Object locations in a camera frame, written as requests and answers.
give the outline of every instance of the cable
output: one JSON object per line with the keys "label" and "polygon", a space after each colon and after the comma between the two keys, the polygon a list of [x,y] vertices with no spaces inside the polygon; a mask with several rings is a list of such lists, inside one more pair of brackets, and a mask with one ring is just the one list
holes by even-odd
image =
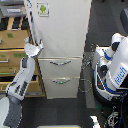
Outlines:
{"label": "cable", "polygon": [[86,80],[86,79],[80,79],[80,80],[84,80],[84,81],[89,82],[89,83],[90,83],[90,85],[91,85],[91,87],[90,87],[87,91],[83,91],[83,90],[80,88],[80,86],[79,86],[79,90],[80,90],[82,93],[87,93],[87,92],[89,92],[89,91],[92,89],[92,83],[91,83],[91,81]]}
{"label": "cable", "polygon": [[121,101],[121,112],[120,112],[121,116],[120,116],[120,122],[119,122],[118,128],[120,128],[120,125],[121,125],[123,101],[124,101],[124,98],[125,98],[127,92],[128,92],[128,89],[124,92],[124,96],[123,96],[122,101]]}
{"label": "cable", "polygon": [[115,106],[113,106],[113,112],[107,118],[107,120],[104,124],[104,128],[106,128],[107,123],[108,123],[109,127],[112,127],[112,128],[114,128],[114,126],[118,123],[118,112],[115,112],[114,109],[115,109]]}

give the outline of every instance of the white panel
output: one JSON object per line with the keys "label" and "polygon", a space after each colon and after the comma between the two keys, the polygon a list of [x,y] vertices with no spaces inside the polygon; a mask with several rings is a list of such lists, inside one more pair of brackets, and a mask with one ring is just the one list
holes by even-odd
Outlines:
{"label": "white panel", "polygon": [[[31,22],[27,1],[24,2]],[[37,2],[49,4],[49,17],[39,16]],[[31,4],[37,38],[44,43],[40,57],[82,56],[91,0],[31,0]]]}
{"label": "white panel", "polygon": [[48,99],[77,97],[79,79],[71,79],[64,84],[58,84],[48,79],[44,79],[43,82]]}
{"label": "white panel", "polygon": [[[56,59],[56,60],[38,60],[42,78],[58,77],[79,77],[82,65],[82,59]],[[63,63],[71,61],[65,65],[56,65],[50,62]]]}

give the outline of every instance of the white cabinet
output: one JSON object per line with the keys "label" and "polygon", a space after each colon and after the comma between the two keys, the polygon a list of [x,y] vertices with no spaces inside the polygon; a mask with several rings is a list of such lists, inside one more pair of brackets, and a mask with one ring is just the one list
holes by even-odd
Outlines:
{"label": "white cabinet", "polygon": [[[39,65],[47,98],[77,97],[79,79],[75,79],[75,82],[66,82],[66,88],[54,86],[56,91],[51,92],[53,82],[50,82],[50,78],[80,77],[91,1],[31,0],[31,3],[27,3],[24,0],[31,31],[30,10],[32,10],[38,41],[42,39],[44,43],[44,49],[39,56]],[[70,90],[69,88],[77,91],[66,93]]]}

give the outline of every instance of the label sticker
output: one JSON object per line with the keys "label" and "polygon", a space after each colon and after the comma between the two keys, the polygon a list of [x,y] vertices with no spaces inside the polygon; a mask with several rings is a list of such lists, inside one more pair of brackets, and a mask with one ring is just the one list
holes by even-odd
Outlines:
{"label": "label sticker", "polygon": [[9,67],[9,69],[13,69],[13,67]]}
{"label": "label sticker", "polygon": [[49,5],[48,3],[37,3],[37,9],[39,16],[48,17],[49,16]]}
{"label": "label sticker", "polygon": [[1,57],[6,57],[6,55],[0,55]]}
{"label": "label sticker", "polygon": [[23,58],[23,57],[27,57],[27,55],[25,53],[13,53],[15,58]]}
{"label": "label sticker", "polygon": [[8,38],[14,38],[12,33],[7,33]]}

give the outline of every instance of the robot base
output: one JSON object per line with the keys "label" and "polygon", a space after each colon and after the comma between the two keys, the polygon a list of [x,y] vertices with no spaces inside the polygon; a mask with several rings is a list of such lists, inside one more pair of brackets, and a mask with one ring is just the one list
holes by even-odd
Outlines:
{"label": "robot base", "polygon": [[91,69],[91,78],[92,78],[92,87],[93,87],[93,94],[95,96],[95,98],[99,101],[99,103],[101,103],[104,106],[116,106],[119,103],[119,99],[112,99],[111,101],[108,101],[107,99],[105,99],[103,96],[101,96],[99,94],[99,92],[96,89],[96,85],[95,85],[95,79],[94,79],[94,70]]}

